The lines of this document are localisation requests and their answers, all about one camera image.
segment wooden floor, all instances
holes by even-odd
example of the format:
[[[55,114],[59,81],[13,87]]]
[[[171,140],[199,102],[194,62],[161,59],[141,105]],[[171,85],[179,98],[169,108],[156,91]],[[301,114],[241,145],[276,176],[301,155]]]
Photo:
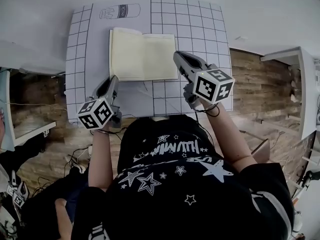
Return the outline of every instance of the wooden floor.
[[[301,157],[310,155],[314,134],[299,141],[287,133],[280,135],[279,131],[264,128],[259,124],[259,120],[268,119],[282,126],[290,126],[292,129],[299,127],[297,121],[286,120],[286,115],[289,113],[297,116],[300,114],[300,104],[290,100],[292,76],[288,68],[276,61],[260,62],[258,56],[238,51],[231,51],[231,63],[232,73],[236,80],[233,89],[234,111],[229,113],[233,121],[241,130],[249,131],[266,139],[269,138],[272,147],[271,159],[283,166],[286,177],[294,181],[298,180],[303,166],[306,165]],[[37,75],[27,75],[21,78],[16,75],[11,79],[10,84],[13,87],[10,90],[11,102],[44,103],[66,109],[63,79]],[[65,173],[67,174],[69,167],[66,166],[65,156],[72,155],[76,149],[87,148],[92,143],[92,135],[89,131],[74,127],[67,122],[66,110],[53,109],[45,105],[12,105],[11,107],[15,125],[33,116],[44,117],[57,123],[47,139],[46,151],[28,160],[18,172],[18,175],[27,182],[31,193],[48,180],[55,181],[63,177]],[[125,119],[123,124],[127,126],[134,120]],[[199,114],[199,121],[213,136],[216,149],[220,153],[219,145],[206,115]],[[114,175],[117,175],[116,168],[122,136],[123,133],[110,137]],[[261,142],[249,135],[245,134],[244,136],[251,150]],[[77,151],[75,157],[82,152],[82,150]],[[88,157],[88,151],[85,150],[80,162],[86,165]]]

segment hand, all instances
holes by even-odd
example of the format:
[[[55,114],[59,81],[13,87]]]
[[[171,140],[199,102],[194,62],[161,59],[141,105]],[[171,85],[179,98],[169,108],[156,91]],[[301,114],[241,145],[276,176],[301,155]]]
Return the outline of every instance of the hand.
[[[204,100],[203,98],[199,97],[200,102],[202,103],[204,109],[206,110],[207,108],[211,107],[212,104],[210,104],[209,102],[207,102],[206,100]]]
[[[102,128],[102,130],[109,132],[111,127],[112,127],[112,122],[110,120],[105,124],[105,126]]]
[[[65,200],[65,199],[63,199],[63,198],[58,198],[57,200],[54,201],[54,204],[55,204],[56,206],[66,207],[67,200]]]
[[[3,109],[0,108],[0,146],[4,136],[5,136],[5,116],[4,116]]]

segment star print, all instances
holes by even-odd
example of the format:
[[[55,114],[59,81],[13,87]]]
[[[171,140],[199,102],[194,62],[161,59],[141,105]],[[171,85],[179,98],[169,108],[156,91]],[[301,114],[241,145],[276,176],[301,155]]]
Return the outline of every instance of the star print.
[[[184,200],[186,203],[189,204],[189,206],[192,204],[192,203],[196,203],[197,201],[195,200],[195,195],[186,195],[186,200]]]
[[[184,166],[177,166],[176,167],[176,170],[175,170],[175,173],[176,174],[179,174],[179,176],[182,176],[183,173],[186,173],[187,171],[185,170],[185,167]]]
[[[155,186],[161,185],[159,181],[154,179],[154,173],[152,172],[148,177],[139,177],[137,178],[142,184],[140,185],[138,192],[146,190],[148,193],[153,196],[155,192]]]
[[[146,157],[147,155],[149,155],[149,153],[144,154],[143,152],[141,154],[138,154],[137,155],[138,157],[136,157],[136,155],[135,155],[133,158],[133,162],[136,162],[136,161],[140,160],[141,158]]]
[[[135,178],[142,174],[144,174],[144,172],[140,172],[140,170],[137,170],[135,172],[128,171],[128,176],[120,180],[119,183],[128,181],[129,187],[131,187],[132,182],[134,182]]]
[[[159,144],[160,142],[167,142],[167,138],[169,137],[170,135],[162,135],[160,137],[158,137],[158,143]]]
[[[234,175],[232,172],[224,170],[223,165],[224,161],[219,160],[214,165],[206,162],[200,162],[204,167],[208,170],[202,176],[214,175],[220,182],[224,183],[225,179],[224,176],[232,176]]]
[[[166,176],[167,175],[163,172],[163,173],[160,174],[160,179],[166,179]]]

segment blank page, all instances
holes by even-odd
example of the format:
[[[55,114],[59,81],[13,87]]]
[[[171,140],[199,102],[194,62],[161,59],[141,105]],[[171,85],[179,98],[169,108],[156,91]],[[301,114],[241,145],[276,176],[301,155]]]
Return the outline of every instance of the blank page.
[[[146,80],[177,79],[174,62],[176,51],[173,34],[144,34],[144,78]]]
[[[144,79],[144,42],[141,32],[114,28],[112,34],[111,73],[119,80]]]

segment white table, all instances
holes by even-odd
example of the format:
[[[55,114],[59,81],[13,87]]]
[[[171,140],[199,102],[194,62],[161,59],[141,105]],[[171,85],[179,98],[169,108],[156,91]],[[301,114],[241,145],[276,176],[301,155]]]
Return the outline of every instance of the white table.
[[[70,123],[77,109],[109,77],[109,32],[114,27],[144,34],[174,34],[176,49],[197,55],[232,75],[220,6],[198,0],[114,0],[76,9],[66,54],[66,102]],[[150,117],[192,113],[183,97],[184,77],[120,82],[114,103],[123,115]],[[233,95],[224,100],[233,109]]]
[[[267,54],[266,56],[261,57],[260,60],[262,62],[278,60],[292,65],[294,68],[300,69],[302,106],[299,120],[299,131],[281,127],[264,120],[262,121],[262,124],[276,128],[280,131],[285,131],[303,140],[317,130],[318,96],[320,93],[318,92],[316,86],[316,66],[314,63],[314,58],[303,48],[296,47],[289,50]]]
[[[26,121],[21,123],[17,128],[13,127],[11,110],[10,110],[10,72],[0,72],[0,108],[4,112],[5,134],[2,141],[1,149],[15,151],[15,147],[25,143],[34,136],[43,133],[56,126],[56,122]]]

